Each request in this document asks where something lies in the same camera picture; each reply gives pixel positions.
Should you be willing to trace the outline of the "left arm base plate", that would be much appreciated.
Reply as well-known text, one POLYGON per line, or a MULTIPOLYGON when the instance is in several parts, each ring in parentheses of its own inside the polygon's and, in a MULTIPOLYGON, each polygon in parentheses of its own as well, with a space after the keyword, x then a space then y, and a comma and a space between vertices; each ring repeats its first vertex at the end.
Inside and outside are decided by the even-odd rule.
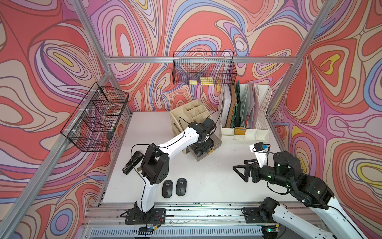
POLYGON ((162 225, 165 223, 166 209, 153 208, 143 213, 138 207, 128 209, 125 213, 126 225, 162 225))

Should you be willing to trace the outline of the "black stapler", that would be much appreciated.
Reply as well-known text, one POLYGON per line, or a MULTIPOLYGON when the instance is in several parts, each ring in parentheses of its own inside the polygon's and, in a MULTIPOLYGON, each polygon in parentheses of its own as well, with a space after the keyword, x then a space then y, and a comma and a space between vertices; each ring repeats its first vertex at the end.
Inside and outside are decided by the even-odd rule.
POLYGON ((127 164, 124 166, 122 169, 122 172, 125 175, 128 175, 134 168, 135 166, 143 159, 144 154, 137 150, 131 157, 131 159, 127 162, 127 164))

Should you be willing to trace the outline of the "black wireless mouse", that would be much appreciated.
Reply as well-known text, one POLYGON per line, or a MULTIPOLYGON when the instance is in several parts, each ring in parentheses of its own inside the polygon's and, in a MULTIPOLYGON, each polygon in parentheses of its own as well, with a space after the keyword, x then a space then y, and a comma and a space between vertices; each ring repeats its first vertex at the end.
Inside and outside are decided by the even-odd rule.
POLYGON ((162 186, 162 197, 163 198, 171 198, 173 194, 173 181, 165 180, 162 186))
POLYGON ((176 184, 176 194, 178 196, 184 196, 187 191, 187 180, 185 178, 179 178, 176 184))

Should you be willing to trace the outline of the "aluminium front rail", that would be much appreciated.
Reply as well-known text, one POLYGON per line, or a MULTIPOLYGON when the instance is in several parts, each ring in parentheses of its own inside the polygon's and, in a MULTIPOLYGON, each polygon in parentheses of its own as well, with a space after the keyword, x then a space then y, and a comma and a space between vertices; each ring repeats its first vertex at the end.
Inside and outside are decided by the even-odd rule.
POLYGON ((143 225, 127 225, 121 217, 131 204, 103 204, 91 208, 80 226, 78 239, 261 239, 265 232, 277 239, 298 239, 300 236, 284 225, 245 221, 244 208, 255 208, 258 202, 247 203, 159 203, 166 210, 160 226, 152 233, 143 232, 143 225))

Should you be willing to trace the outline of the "yellow sticky notes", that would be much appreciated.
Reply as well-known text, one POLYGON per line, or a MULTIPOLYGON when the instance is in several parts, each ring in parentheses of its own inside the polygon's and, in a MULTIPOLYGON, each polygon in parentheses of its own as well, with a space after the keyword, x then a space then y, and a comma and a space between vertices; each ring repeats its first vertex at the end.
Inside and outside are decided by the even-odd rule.
POLYGON ((202 86, 213 86, 215 84, 212 77, 200 77, 198 80, 189 80, 189 85, 202 85, 202 86))

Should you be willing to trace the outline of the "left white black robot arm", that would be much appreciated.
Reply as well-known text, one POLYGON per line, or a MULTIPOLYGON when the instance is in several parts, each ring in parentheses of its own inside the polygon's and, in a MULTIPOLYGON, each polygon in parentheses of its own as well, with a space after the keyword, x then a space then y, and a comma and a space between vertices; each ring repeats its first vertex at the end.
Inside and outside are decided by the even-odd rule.
POLYGON ((205 145, 215 131, 216 123, 206 118, 202 123, 189 123, 183 132, 165 143, 148 145, 138 173, 143 188, 134 207, 144 215, 153 209, 158 186, 168 176, 171 160, 193 144, 205 145))

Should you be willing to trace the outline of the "white file organizer rack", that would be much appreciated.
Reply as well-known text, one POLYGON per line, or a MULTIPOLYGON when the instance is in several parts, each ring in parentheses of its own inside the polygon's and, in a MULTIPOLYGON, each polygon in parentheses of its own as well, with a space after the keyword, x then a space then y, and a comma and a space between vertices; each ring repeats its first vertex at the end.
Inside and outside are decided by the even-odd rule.
POLYGON ((230 86, 223 85, 219 106, 222 110, 221 122, 217 130, 219 138, 226 138, 233 142, 242 143, 244 141, 267 142, 270 137, 270 130, 266 120, 268 105, 272 96, 269 85, 255 84, 249 82, 240 84, 241 95, 241 127, 226 128, 226 120, 231 103, 230 86))

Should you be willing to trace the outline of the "cream drawer organizer cabinet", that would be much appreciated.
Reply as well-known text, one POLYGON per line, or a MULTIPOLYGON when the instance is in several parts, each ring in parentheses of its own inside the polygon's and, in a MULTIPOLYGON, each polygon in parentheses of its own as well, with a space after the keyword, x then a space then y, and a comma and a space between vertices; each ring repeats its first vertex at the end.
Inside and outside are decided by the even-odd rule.
POLYGON ((173 135, 177 136, 189 123, 202 123, 210 116, 206 106, 200 100, 193 100, 170 111, 173 135))

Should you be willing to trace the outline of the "green folder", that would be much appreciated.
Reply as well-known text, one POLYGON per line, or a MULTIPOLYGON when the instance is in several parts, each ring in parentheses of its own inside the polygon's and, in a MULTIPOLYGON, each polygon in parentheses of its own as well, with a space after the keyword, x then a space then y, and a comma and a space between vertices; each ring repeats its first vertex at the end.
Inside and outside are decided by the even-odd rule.
POLYGON ((233 116, 233 127, 241 127, 241 95, 240 95, 240 83, 236 82, 235 85, 236 92, 236 105, 233 116))

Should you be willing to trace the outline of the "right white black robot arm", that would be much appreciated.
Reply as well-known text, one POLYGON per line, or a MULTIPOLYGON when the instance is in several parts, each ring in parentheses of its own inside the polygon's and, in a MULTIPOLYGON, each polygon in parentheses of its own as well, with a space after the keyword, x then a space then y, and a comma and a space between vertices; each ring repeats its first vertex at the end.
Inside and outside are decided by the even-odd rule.
POLYGON ((274 166, 267 165, 268 154, 256 152, 256 159, 246 160, 233 170, 244 182, 265 181, 278 185, 313 211, 325 223, 328 232, 296 216, 277 200, 266 197, 257 208, 242 208, 248 223, 259 219, 264 223, 275 222, 292 230, 305 239, 365 239, 366 235, 347 215, 334 192, 320 178, 303 173, 298 158, 288 151, 274 153, 274 166))

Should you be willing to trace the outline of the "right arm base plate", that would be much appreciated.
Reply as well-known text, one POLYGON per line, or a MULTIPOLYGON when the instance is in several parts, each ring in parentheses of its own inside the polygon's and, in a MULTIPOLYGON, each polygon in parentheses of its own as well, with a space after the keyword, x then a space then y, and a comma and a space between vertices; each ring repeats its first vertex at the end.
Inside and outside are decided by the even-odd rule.
POLYGON ((261 215, 258 207, 243 207, 241 212, 247 224, 267 223, 268 219, 261 215))

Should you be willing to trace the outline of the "grey transparent drawer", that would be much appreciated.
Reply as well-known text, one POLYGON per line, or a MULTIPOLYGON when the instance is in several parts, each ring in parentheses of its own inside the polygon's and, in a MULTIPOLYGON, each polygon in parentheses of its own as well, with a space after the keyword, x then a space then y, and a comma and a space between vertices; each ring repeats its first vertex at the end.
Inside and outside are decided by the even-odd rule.
POLYGON ((222 142, 215 134, 210 136, 204 142, 196 142, 188 147, 189 152, 196 159, 197 162, 201 161, 209 154, 217 150, 221 146, 222 142))

